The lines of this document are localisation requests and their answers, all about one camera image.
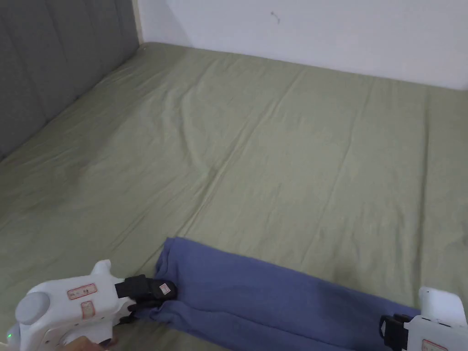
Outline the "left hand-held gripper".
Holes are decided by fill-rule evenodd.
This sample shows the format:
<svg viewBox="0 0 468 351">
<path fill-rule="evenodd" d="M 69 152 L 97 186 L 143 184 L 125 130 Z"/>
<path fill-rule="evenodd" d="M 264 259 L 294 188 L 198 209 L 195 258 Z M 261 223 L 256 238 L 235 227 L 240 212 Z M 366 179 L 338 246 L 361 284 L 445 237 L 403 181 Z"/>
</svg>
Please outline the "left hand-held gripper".
<svg viewBox="0 0 468 351">
<path fill-rule="evenodd" d="M 116 285 L 124 281 L 124 297 Z M 42 282 L 18 303 L 16 324 L 7 332 L 9 351 L 60 351 L 79 337 L 108 346 L 113 327 L 132 324 L 137 313 L 176 299 L 174 282 L 145 275 L 116 278 L 111 261 L 89 275 Z"/>
</svg>

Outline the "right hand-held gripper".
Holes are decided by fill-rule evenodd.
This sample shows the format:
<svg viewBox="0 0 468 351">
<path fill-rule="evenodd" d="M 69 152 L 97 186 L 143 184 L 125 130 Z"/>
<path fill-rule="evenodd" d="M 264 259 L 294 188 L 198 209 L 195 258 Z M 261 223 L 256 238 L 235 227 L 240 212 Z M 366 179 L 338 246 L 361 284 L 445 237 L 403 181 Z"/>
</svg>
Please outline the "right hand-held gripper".
<svg viewBox="0 0 468 351">
<path fill-rule="evenodd" d="M 419 291 L 420 314 L 382 315 L 379 334 L 393 351 L 466 351 L 468 324 L 461 298 L 431 287 Z"/>
</svg>

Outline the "person's left hand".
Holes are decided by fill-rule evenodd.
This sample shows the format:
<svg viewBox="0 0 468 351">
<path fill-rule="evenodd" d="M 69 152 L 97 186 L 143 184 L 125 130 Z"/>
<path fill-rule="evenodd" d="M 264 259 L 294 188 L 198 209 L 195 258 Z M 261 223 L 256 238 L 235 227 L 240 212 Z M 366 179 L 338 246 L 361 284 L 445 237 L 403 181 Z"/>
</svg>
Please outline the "person's left hand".
<svg viewBox="0 0 468 351">
<path fill-rule="evenodd" d="M 92 342 L 85 336 L 79 337 L 65 345 L 62 351 L 109 351 L 112 346 L 118 343 L 118 339 L 111 339 L 106 346 Z"/>
</svg>

